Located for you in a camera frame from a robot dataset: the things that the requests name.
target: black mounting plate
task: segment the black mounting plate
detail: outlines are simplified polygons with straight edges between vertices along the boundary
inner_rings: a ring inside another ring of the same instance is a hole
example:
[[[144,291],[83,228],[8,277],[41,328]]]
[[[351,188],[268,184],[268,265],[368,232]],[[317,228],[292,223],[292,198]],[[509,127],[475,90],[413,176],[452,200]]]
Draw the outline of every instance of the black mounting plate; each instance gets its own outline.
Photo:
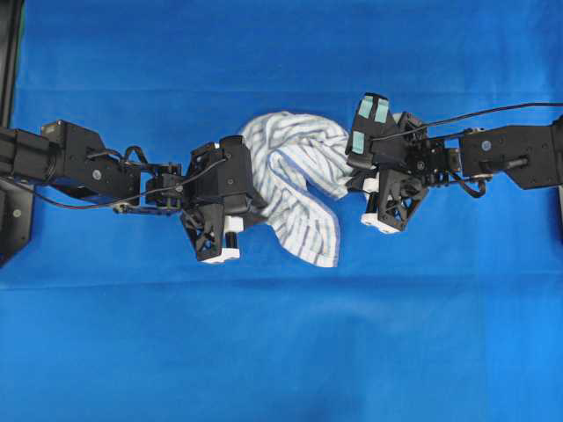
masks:
[[[33,196],[0,181],[0,267],[31,240]]]

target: blue fabric backdrop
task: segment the blue fabric backdrop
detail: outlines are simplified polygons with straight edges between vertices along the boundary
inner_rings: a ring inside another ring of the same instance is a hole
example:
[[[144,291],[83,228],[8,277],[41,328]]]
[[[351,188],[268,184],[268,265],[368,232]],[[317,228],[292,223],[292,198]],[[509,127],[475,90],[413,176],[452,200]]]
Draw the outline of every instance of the blue fabric backdrop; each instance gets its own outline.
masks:
[[[262,113],[350,127],[365,91],[428,121],[561,101],[562,28],[560,2],[28,1],[12,125],[187,164]],[[38,202],[0,272],[0,420],[563,420],[554,189],[437,190],[398,236],[360,224],[359,195],[325,200],[335,269],[267,226],[205,266],[176,218]]]

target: black cable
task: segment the black cable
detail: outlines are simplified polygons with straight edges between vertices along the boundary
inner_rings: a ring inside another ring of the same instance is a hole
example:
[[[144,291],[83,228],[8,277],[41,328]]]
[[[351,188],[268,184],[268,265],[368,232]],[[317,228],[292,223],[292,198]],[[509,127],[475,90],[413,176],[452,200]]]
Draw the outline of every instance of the black cable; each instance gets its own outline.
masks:
[[[448,123],[454,123],[456,121],[470,119],[471,117],[480,116],[482,114],[505,112],[507,110],[515,110],[517,108],[525,108],[525,107],[563,107],[563,103],[522,103],[516,105],[505,105],[503,107],[489,108],[488,110],[481,110],[480,112],[461,114],[459,116],[452,117],[449,119],[433,121],[432,123],[425,123],[422,126],[416,127],[411,130],[406,130],[405,132],[399,132],[398,134],[371,138],[371,141],[386,141],[388,139],[396,138],[398,136],[414,134],[416,132],[420,132],[421,130],[427,129],[429,127],[447,125]]]
[[[91,154],[88,154],[86,158],[92,160],[99,156],[117,156],[121,161],[123,161],[123,155],[115,149],[102,149],[100,151],[92,152]]]
[[[55,207],[64,208],[64,209],[98,209],[98,208],[105,208],[105,207],[113,207],[115,205],[121,204],[122,202],[129,202],[130,200],[136,200],[138,198],[141,198],[143,196],[150,195],[150,194],[153,194],[153,193],[165,192],[165,191],[170,191],[172,189],[176,189],[177,187],[180,187],[180,186],[183,186],[183,185],[186,185],[188,183],[193,182],[194,180],[200,178],[201,176],[203,176],[204,174],[209,172],[211,169],[213,169],[214,167],[216,167],[217,165],[219,165],[221,163],[224,163],[225,161],[227,161],[225,158],[223,158],[219,161],[215,161],[214,163],[210,164],[208,167],[206,167],[205,169],[203,169],[199,173],[193,175],[191,178],[187,178],[186,180],[182,180],[180,183],[178,183],[174,186],[159,187],[157,189],[150,189],[149,191],[144,191],[144,192],[141,192],[137,195],[130,196],[128,198],[123,198],[123,199],[120,199],[120,200],[114,200],[112,202],[107,202],[105,204],[95,204],[95,205],[75,206],[75,205],[62,204],[61,202],[57,202],[56,200],[51,200],[47,196],[44,196],[44,195],[41,195],[40,193],[35,192],[33,189],[29,189],[26,186],[22,186],[20,183],[16,182],[15,180],[13,180],[11,178],[0,177],[0,180],[4,181],[6,183],[9,183],[10,185],[16,186],[19,189],[21,189],[22,191],[29,192],[33,196],[36,196],[40,200],[44,200],[46,203],[54,205]]]

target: white striped towel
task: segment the white striped towel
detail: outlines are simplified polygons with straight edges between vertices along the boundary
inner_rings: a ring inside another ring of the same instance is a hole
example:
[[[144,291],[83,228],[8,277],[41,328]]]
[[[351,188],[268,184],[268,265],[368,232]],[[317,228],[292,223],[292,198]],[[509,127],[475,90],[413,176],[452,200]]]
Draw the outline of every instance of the white striped towel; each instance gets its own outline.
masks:
[[[352,168],[347,132],[332,120],[288,112],[259,116],[241,132],[251,151],[254,184],[268,202],[263,215],[281,245],[315,266],[338,264],[340,226],[307,191],[307,182],[335,199],[347,194]]]

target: teal tape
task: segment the teal tape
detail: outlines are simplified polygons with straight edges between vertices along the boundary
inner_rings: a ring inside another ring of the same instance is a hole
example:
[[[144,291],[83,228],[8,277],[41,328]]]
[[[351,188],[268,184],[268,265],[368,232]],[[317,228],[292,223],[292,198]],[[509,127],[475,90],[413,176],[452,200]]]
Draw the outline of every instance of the teal tape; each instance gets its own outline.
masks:
[[[387,121],[387,113],[389,112],[389,101],[380,98],[377,101],[376,117],[374,120],[377,123],[385,123]]]
[[[363,133],[353,132],[352,133],[352,152],[356,154],[363,154]]]
[[[364,97],[360,103],[360,114],[362,117],[369,119],[369,113],[371,113],[371,107],[373,107],[373,97]]]

